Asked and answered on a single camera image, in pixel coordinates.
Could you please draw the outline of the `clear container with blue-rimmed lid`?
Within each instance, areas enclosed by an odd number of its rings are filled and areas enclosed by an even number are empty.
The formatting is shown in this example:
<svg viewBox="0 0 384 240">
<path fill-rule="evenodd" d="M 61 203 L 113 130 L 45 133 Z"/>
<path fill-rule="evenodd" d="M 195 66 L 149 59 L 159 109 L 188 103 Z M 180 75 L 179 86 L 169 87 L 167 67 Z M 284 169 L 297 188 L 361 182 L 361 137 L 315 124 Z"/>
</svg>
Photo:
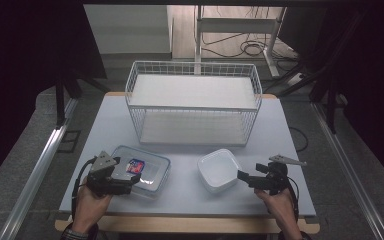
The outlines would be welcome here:
<svg viewBox="0 0 384 240">
<path fill-rule="evenodd" d="M 168 158 L 124 145 L 118 146 L 111 156 L 120 159 L 113 178 L 130 180 L 140 174 L 140 180 L 133 185 L 132 192 L 148 198 L 160 195 L 171 169 Z"/>
</svg>

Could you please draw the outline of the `white square container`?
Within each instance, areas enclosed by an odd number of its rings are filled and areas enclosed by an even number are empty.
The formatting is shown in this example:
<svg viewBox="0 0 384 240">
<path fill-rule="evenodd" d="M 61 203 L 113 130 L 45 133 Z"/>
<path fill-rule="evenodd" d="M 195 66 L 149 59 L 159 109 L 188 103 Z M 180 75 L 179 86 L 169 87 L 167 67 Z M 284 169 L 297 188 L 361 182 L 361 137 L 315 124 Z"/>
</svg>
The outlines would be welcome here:
<svg viewBox="0 0 384 240">
<path fill-rule="evenodd" d="M 233 153 L 219 149 L 203 156 L 198 162 L 199 175 L 211 193 L 227 190 L 237 183 L 237 172 L 242 169 Z"/>
</svg>

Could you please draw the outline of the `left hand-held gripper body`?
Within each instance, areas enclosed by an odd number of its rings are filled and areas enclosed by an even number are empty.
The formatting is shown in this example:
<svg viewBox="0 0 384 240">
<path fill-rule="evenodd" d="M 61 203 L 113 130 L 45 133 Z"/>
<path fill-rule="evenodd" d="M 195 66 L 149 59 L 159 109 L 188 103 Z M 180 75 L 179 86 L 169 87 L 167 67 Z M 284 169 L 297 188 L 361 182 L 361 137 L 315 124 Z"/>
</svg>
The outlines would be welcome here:
<svg viewBox="0 0 384 240">
<path fill-rule="evenodd" d="M 116 188 L 133 186 L 130 180 L 114 179 L 112 173 L 120 158 L 113 158 L 102 151 L 94 158 L 90 171 L 87 175 L 86 186 L 98 197 L 112 195 Z"/>
</svg>

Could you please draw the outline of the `black floor bracket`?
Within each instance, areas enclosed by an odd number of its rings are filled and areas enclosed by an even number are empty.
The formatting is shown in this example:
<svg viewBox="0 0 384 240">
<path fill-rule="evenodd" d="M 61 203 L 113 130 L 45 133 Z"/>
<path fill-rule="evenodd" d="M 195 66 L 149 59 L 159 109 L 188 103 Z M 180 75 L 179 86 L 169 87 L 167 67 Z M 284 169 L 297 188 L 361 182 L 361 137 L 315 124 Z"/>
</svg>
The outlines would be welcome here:
<svg viewBox="0 0 384 240">
<path fill-rule="evenodd" d="M 57 149 L 58 153 L 73 153 L 79 138 L 80 138 L 81 131 L 80 130 L 70 130 L 66 131 L 63 135 L 63 138 L 59 144 L 59 147 Z"/>
</svg>

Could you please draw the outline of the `white metal desk frame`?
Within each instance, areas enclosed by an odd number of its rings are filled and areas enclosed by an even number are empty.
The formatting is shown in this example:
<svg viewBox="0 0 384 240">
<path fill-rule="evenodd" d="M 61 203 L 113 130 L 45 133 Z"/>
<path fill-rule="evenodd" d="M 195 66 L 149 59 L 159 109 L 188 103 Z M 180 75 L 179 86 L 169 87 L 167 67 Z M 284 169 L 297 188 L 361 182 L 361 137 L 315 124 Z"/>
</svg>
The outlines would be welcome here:
<svg viewBox="0 0 384 240">
<path fill-rule="evenodd" d="M 285 7 L 278 7 L 275 18 L 228 18 L 228 17 L 204 17 L 203 5 L 197 5 L 195 15 L 195 50 L 194 61 L 200 62 L 202 58 L 202 34 L 203 33 L 233 33 L 233 34 L 268 34 L 269 41 L 263 47 L 264 59 L 273 78 L 279 78 L 280 74 L 274 62 L 274 45 L 280 31 L 282 20 L 286 11 Z"/>
</svg>

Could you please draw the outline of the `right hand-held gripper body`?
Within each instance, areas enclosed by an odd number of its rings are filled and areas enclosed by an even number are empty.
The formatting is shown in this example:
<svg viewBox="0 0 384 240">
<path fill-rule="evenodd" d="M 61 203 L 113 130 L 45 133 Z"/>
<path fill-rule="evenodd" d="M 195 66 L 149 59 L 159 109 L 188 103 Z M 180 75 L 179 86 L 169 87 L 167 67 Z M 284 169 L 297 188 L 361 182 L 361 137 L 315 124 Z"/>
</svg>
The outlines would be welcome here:
<svg viewBox="0 0 384 240">
<path fill-rule="evenodd" d="M 306 162 L 301 162 L 280 154 L 270 157 L 269 160 L 268 165 L 257 163 L 256 170 L 265 174 L 265 177 L 257 177 L 257 181 L 263 182 L 263 190 L 268 190 L 270 195 L 276 195 L 290 186 L 288 165 L 307 165 Z"/>
</svg>

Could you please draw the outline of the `white cabinet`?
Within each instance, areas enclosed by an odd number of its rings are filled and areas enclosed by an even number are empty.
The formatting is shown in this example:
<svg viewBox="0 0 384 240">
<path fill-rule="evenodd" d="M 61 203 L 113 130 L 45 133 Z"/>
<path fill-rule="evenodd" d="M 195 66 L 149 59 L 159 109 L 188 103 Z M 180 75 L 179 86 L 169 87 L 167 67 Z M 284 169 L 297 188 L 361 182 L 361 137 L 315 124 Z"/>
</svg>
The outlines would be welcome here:
<svg viewBox="0 0 384 240">
<path fill-rule="evenodd" d="M 172 52 L 172 9 L 167 5 L 85 4 L 101 54 Z"/>
</svg>

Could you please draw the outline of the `black stand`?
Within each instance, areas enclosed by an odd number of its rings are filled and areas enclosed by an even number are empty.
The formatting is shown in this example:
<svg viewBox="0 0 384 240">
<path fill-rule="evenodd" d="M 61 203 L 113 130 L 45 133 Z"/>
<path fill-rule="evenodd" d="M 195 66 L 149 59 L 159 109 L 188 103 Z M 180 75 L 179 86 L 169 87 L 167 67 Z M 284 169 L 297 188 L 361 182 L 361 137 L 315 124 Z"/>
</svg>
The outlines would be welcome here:
<svg viewBox="0 0 384 240">
<path fill-rule="evenodd" d="M 56 81 L 55 84 L 55 94 L 56 94 L 56 128 L 60 129 L 65 120 L 66 120 L 66 113 L 65 113 L 65 94 L 64 91 L 67 91 L 68 95 L 72 99 L 79 99 L 82 96 L 82 89 L 80 87 L 80 84 L 78 83 L 78 80 L 82 80 L 86 82 L 87 84 L 95 87 L 96 89 L 102 91 L 103 93 L 108 93 L 110 89 L 99 83 L 97 80 L 85 77 L 85 76 L 75 76 L 71 74 L 68 77 L 60 78 Z"/>
<path fill-rule="evenodd" d="M 299 82 L 293 84 L 290 87 L 287 87 L 280 92 L 275 93 L 277 97 L 287 96 L 304 86 L 309 85 L 310 83 L 315 83 L 312 90 L 309 94 L 309 99 L 311 102 L 320 102 L 324 96 L 327 96 L 326 104 L 326 117 L 325 122 L 329 130 L 335 134 L 335 109 L 337 106 L 336 97 L 337 97 L 337 81 L 333 76 L 333 65 L 326 64 L 318 71 L 313 73 L 306 74 L 303 79 Z"/>
</svg>

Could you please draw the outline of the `aluminium rail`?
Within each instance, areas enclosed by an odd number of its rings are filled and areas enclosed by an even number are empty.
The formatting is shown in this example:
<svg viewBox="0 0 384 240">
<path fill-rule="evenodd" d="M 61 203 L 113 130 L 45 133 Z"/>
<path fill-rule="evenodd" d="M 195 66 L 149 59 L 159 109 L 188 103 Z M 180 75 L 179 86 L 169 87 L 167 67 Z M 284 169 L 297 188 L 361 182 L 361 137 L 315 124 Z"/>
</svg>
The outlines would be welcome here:
<svg viewBox="0 0 384 240">
<path fill-rule="evenodd" d="M 36 162 L 26 184 L 24 185 L 16 203 L 13 206 L 4 226 L 0 231 L 0 240 L 15 240 L 24 219 L 33 203 L 33 200 L 42 184 L 44 177 L 51 165 L 54 155 L 57 152 L 59 144 L 71 122 L 73 113 L 78 101 L 71 98 L 64 108 L 64 120 L 60 127 L 56 127 Z"/>
<path fill-rule="evenodd" d="M 318 103 L 311 103 L 318 122 L 325 134 L 327 141 L 333 150 L 333 153 L 340 165 L 345 178 L 356 198 L 360 209 L 375 237 L 376 240 L 384 240 L 384 221 L 381 218 L 374 202 L 370 198 L 357 173 L 355 172 L 348 155 L 345 153 L 342 144 L 336 134 L 329 128 L 327 124 L 327 115 L 323 111 L 323 106 Z"/>
</svg>

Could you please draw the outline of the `person's right hand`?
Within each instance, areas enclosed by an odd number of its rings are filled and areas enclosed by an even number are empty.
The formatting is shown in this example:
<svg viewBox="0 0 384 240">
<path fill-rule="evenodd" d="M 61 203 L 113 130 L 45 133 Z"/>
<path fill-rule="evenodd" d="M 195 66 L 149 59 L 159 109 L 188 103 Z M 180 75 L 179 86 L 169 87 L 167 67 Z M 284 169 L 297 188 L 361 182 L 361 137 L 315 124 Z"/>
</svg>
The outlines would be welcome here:
<svg viewBox="0 0 384 240">
<path fill-rule="evenodd" d="M 254 193 L 266 205 L 268 211 L 276 219 L 279 228 L 284 231 L 291 231 L 297 226 L 293 201 L 288 189 L 281 191 L 276 195 L 269 195 L 263 190 L 255 189 Z"/>
</svg>

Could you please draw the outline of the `black curtain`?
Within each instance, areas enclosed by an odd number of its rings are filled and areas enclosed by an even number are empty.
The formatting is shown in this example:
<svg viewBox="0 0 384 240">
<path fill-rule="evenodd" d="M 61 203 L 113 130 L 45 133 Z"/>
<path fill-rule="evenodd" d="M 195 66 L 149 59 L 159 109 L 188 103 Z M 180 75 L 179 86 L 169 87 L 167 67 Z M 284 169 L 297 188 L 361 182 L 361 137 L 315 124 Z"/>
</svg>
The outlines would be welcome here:
<svg viewBox="0 0 384 240">
<path fill-rule="evenodd" d="M 0 0 L 0 166 L 39 93 L 105 76 L 82 0 Z"/>
<path fill-rule="evenodd" d="M 384 0 L 369 6 L 335 65 L 344 114 L 384 166 Z M 354 10 L 346 7 L 289 7 L 279 38 L 311 71 L 319 70 L 339 43 Z"/>
</svg>

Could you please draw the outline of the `white wire rack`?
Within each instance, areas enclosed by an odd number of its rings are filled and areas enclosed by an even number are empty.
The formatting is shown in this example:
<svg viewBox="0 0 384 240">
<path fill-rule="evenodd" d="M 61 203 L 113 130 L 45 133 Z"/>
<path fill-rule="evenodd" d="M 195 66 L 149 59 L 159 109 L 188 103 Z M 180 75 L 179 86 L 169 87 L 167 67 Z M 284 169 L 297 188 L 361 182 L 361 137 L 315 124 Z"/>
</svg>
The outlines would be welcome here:
<svg viewBox="0 0 384 240">
<path fill-rule="evenodd" d="M 262 86 L 253 64 L 136 61 L 125 97 L 142 144 L 244 146 Z"/>
</svg>

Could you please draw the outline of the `person's left hand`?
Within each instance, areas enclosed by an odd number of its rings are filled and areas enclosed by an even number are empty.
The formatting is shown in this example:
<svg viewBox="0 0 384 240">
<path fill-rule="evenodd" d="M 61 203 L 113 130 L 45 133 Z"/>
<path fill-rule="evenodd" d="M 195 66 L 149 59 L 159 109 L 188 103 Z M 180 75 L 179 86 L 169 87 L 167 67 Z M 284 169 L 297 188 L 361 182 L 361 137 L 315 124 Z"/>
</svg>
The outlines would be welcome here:
<svg viewBox="0 0 384 240">
<path fill-rule="evenodd" d="M 76 233 L 87 234 L 93 225 L 106 213 L 111 195 L 97 197 L 87 186 L 83 184 L 78 191 L 77 206 L 72 230 Z"/>
</svg>

